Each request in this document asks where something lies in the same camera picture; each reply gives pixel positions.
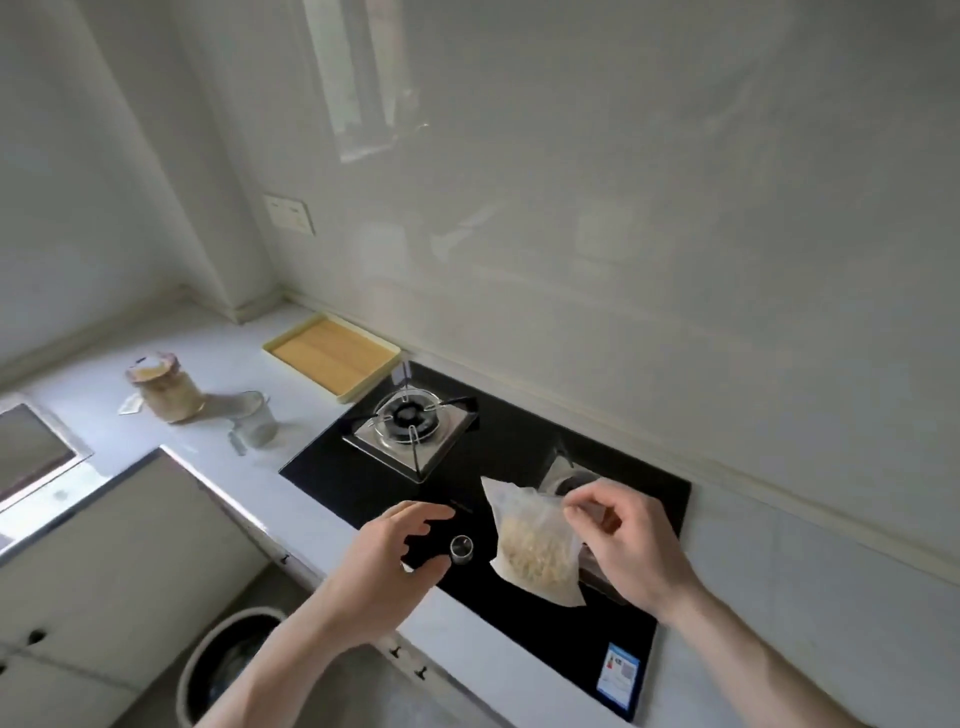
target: kitchen counter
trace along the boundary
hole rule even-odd
[[[58,514],[163,446],[308,567],[330,572],[354,529],[278,471],[348,405],[337,404],[260,350],[263,342],[309,314],[285,305],[236,327],[180,304],[22,382],[17,390],[54,412],[94,454],[70,477],[0,514],[0,532],[22,539],[42,531]],[[175,352],[208,393],[259,389],[267,394],[281,422],[276,439],[266,449],[239,457],[228,443],[226,421],[166,425],[147,410],[117,415],[131,393],[124,369],[142,353],[158,350]],[[436,358],[417,358],[586,435],[611,439],[595,425],[578,422],[568,412],[547,411],[542,402],[506,384],[485,381]],[[960,712],[960,697],[952,688],[960,674],[960,589],[708,484],[694,484],[683,540],[714,591],[863,718],[877,725],[934,725],[948,723]],[[439,589],[431,591],[399,632],[519,728],[623,725]],[[637,722],[739,724],[676,635],[660,630],[652,660]]]

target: label sticker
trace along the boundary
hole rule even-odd
[[[607,657],[603,661],[603,667],[600,668],[597,690],[624,710],[629,709],[630,694],[634,691],[634,682],[639,668],[640,660],[610,643],[607,648]]]

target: wooden tray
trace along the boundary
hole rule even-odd
[[[263,351],[317,382],[338,402],[352,400],[400,359],[400,347],[328,313],[268,341]]]

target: sink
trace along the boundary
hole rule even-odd
[[[91,454],[53,413],[27,397],[0,399],[0,511]]]

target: wall socket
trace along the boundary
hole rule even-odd
[[[300,200],[290,200],[276,195],[264,195],[263,201],[267,204],[270,220],[278,228],[314,234],[313,223],[310,222],[310,213],[306,205]]]

